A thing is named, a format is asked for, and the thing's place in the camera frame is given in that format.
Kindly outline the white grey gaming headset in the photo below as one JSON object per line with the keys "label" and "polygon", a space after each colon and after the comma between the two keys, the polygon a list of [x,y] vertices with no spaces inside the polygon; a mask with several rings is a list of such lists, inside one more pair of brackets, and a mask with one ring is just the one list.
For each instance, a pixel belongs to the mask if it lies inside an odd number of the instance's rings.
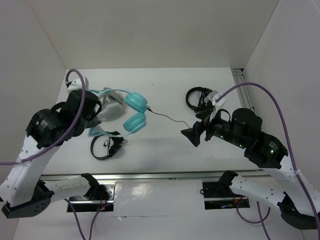
{"label": "white grey gaming headset", "polygon": [[123,113],[124,96],[119,90],[105,87],[102,90],[98,90],[96,95],[102,105],[102,110],[97,115],[98,120],[101,122],[110,122],[118,118]]}

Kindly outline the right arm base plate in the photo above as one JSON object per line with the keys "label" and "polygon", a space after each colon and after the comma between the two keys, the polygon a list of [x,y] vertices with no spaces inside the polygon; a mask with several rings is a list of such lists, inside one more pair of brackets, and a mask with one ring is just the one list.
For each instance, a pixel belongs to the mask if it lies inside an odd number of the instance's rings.
{"label": "right arm base plate", "polygon": [[199,191],[204,197],[205,210],[249,208],[249,199],[246,196],[233,193],[225,185],[217,181],[203,182]]}

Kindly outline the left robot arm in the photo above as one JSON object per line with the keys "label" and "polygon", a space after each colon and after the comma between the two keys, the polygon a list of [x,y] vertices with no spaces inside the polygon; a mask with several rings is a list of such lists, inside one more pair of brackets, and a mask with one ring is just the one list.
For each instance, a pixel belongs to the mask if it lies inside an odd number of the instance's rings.
{"label": "left robot arm", "polygon": [[65,102],[33,115],[26,128],[17,164],[0,186],[0,198],[4,202],[1,210],[6,218],[34,217],[51,203],[74,196],[92,200],[104,189],[89,173],[56,181],[40,179],[62,145],[54,145],[55,142],[61,136],[65,141],[78,137],[97,122],[96,105],[98,97],[94,93],[78,89],[71,91]]}

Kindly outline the black headphones front left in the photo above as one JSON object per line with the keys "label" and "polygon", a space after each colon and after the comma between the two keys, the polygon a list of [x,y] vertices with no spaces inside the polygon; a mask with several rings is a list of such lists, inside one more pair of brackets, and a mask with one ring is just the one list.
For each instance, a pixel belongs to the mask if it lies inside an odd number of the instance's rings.
{"label": "black headphones front left", "polygon": [[109,136],[108,139],[103,143],[103,147],[106,148],[105,156],[96,156],[94,154],[95,143],[98,138],[103,136],[102,134],[94,136],[90,143],[90,153],[98,161],[106,161],[112,158],[122,148],[122,145],[128,142],[123,137],[120,137],[120,133],[118,131],[107,132],[107,133],[115,136]]}

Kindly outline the teal cat-ear headphones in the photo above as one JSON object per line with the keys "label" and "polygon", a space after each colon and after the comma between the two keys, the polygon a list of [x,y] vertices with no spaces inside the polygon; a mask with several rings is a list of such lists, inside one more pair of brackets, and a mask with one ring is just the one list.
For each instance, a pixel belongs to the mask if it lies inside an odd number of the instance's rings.
{"label": "teal cat-ear headphones", "polygon": [[[106,125],[106,123],[112,123],[111,125],[114,127],[116,125],[116,121],[120,120],[124,121],[124,123],[122,124],[123,132],[120,133],[120,137],[123,138],[137,133],[147,125],[146,111],[148,108],[148,101],[146,100],[146,98],[134,91],[115,88],[110,89],[119,90],[124,96],[124,111],[115,120],[101,122],[97,126],[91,128],[88,134],[90,137],[97,136],[98,134],[115,137],[115,135],[111,135],[110,133],[108,133],[115,132],[114,130],[106,130],[103,127]],[[95,95],[97,91],[98,90],[96,89],[90,90],[90,92],[94,93]]]}

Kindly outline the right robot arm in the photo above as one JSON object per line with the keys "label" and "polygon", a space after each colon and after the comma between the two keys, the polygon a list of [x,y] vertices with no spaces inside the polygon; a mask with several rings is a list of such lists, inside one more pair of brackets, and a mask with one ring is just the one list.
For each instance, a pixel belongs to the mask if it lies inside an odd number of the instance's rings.
{"label": "right robot arm", "polygon": [[244,195],[274,208],[290,226],[299,230],[317,229],[320,216],[320,193],[303,175],[294,170],[290,155],[281,141],[261,130],[263,120],[247,108],[236,109],[229,120],[218,112],[213,120],[197,121],[181,133],[198,147],[201,134],[205,141],[217,137],[244,150],[244,157],[270,175],[282,187],[274,190],[250,182],[227,170],[219,178],[218,190],[223,196]]}

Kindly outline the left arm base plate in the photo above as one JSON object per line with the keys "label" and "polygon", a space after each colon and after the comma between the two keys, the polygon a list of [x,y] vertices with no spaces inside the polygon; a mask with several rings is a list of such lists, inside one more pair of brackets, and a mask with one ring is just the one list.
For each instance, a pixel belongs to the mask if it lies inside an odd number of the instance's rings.
{"label": "left arm base plate", "polygon": [[92,198],[87,198],[85,196],[73,196],[68,199],[77,213],[114,211],[116,182],[102,181],[99,184],[104,186],[105,191],[98,191],[98,193]]}

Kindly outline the black headphones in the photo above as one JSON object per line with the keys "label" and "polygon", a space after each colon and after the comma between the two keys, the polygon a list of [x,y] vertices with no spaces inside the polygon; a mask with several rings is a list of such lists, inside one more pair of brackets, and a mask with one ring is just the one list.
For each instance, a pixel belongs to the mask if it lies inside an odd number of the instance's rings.
{"label": "black headphones", "polygon": [[120,133],[118,131],[107,132],[107,133],[115,136],[109,136],[108,139],[103,143],[103,147],[106,148],[105,156],[96,156],[94,154],[95,143],[98,138],[103,136],[102,134],[94,136],[90,143],[90,153],[98,161],[106,161],[112,158],[122,148],[122,145],[128,142],[123,137],[120,137]]}
{"label": "black headphones", "polygon": [[[206,97],[213,92],[212,89],[210,88],[206,88],[206,87],[193,87],[191,88],[185,96],[185,103],[186,105],[194,111],[195,116],[198,119],[203,120],[205,117],[207,117],[212,110],[214,109],[213,104],[208,101],[206,102],[205,99]],[[196,105],[192,105],[189,102],[189,98],[190,96],[196,96],[197,97],[197,104]]]}

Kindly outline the aluminium front rail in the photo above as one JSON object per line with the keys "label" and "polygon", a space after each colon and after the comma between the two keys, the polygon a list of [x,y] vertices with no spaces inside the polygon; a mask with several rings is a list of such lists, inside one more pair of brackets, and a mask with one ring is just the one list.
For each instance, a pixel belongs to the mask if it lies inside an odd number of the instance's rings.
{"label": "aluminium front rail", "polygon": [[[269,174],[263,170],[232,170],[238,175],[246,178],[263,178],[270,177]],[[151,172],[151,173],[97,173],[91,175],[97,180],[110,180],[110,181],[122,181],[122,180],[190,180],[190,179],[213,179],[220,178],[225,171],[192,171],[192,172]],[[59,181],[65,179],[72,179],[77,177],[78,174],[44,174],[40,177],[42,181]]]}

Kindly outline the black headphones back right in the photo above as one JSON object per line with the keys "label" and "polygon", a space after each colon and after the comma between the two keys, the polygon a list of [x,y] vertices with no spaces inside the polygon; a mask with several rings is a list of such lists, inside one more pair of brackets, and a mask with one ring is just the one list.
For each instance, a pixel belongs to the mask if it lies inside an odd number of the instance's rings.
{"label": "black headphones back right", "polygon": [[[186,105],[194,111],[195,116],[198,119],[203,120],[205,117],[207,117],[212,110],[214,109],[213,104],[208,101],[206,102],[205,99],[206,97],[213,92],[212,89],[210,88],[206,88],[206,87],[193,87],[191,88],[185,96],[185,103]],[[197,97],[197,104],[196,105],[192,105],[189,102],[189,98],[190,96],[196,96]]]}

